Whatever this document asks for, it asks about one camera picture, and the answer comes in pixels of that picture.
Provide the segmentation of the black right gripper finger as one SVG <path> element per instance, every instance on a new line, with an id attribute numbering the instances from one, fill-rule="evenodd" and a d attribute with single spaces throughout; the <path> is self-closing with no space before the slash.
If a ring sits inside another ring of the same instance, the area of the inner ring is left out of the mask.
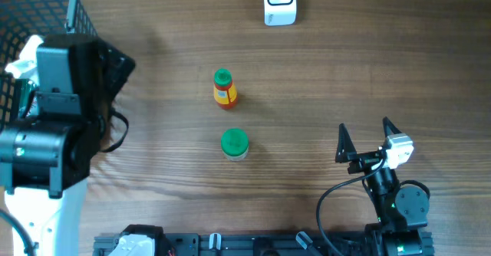
<path id="1" fill-rule="evenodd" d="M 402 134 L 402 132 L 390 121 L 388 117 L 383 118 L 383 129 L 386 137 Z"/>
<path id="2" fill-rule="evenodd" d="M 335 162 L 350 162 L 357 156 L 357 151 L 350 138 L 344 123 L 339 125 L 338 146 L 335 154 Z"/>

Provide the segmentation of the green lid clear jar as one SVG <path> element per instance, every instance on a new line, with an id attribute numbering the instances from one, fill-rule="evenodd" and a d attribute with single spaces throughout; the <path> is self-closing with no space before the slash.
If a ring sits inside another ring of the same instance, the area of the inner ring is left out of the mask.
<path id="1" fill-rule="evenodd" d="M 249 138 L 246 132 L 239 128 L 226 130 L 220 144 L 225 157 L 233 162 L 244 159 L 249 152 Z"/>

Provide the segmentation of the green foil snack bag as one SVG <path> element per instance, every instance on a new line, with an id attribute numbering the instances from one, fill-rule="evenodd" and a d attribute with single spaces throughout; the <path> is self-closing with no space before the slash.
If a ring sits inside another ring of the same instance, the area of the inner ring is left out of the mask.
<path id="1" fill-rule="evenodd" d="M 15 82 L 18 91 L 18 117 L 26 117 L 34 102 L 33 92 L 38 89 L 38 84 L 29 79 L 18 79 Z"/>

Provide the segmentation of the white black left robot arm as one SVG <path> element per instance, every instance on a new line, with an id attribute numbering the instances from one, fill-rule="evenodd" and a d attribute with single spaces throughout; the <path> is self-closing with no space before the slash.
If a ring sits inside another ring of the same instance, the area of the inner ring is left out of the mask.
<path id="1" fill-rule="evenodd" d="M 35 82 L 1 132 L 2 219 L 16 255 L 76 255 L 92 158 L 117 116 L 114 98 L 136 64 L 89 34 L 32 38 L 15 75 Z"/>

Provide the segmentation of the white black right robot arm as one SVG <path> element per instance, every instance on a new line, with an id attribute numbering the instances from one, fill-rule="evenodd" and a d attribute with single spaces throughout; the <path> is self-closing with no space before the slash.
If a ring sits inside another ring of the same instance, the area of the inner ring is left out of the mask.
<path id="1" fill-rule="evenodd" d="M 348 173 L 362 174 L 362 185 L 377 214 L 365 226 L 364 250 L 371 255 L 433 255 L 428 225 L 430 190 L 416 180 L 400 181 L 396 168 L 414 151 L 413 140 L 383 118 L 384 143 L 375 151 L 359 153 L 347 127 L 339 125 L 335 161 L 349 164 Z"/>

